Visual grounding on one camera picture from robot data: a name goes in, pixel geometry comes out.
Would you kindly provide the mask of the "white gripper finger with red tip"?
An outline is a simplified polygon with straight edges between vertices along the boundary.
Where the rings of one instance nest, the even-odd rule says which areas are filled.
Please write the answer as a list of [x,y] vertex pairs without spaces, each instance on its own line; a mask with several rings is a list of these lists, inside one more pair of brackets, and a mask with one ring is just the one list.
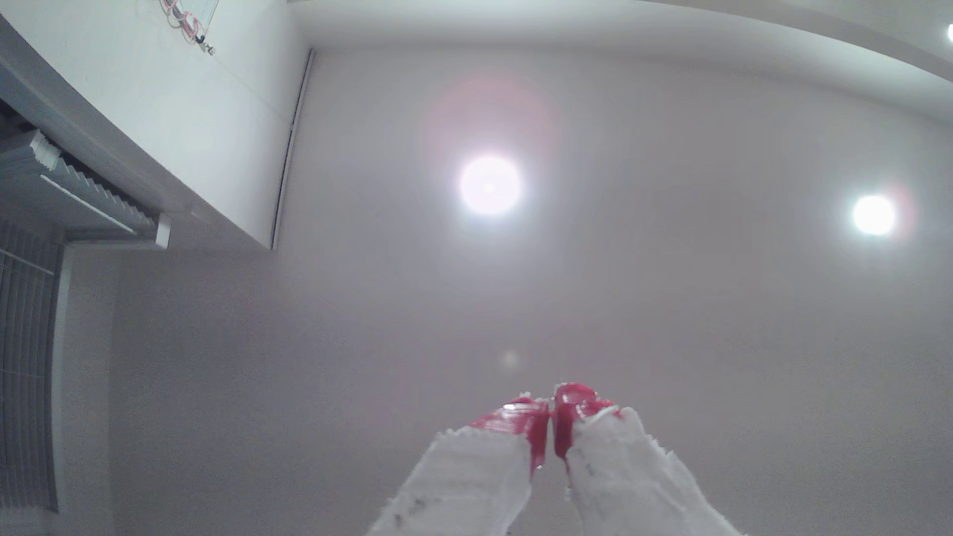
[[435,436],[368,535],[507,535],[545,460],[551,410],[521,395]]
[[741,535],[637,411],[578,383],[554,389],[554,453],[584,535]]

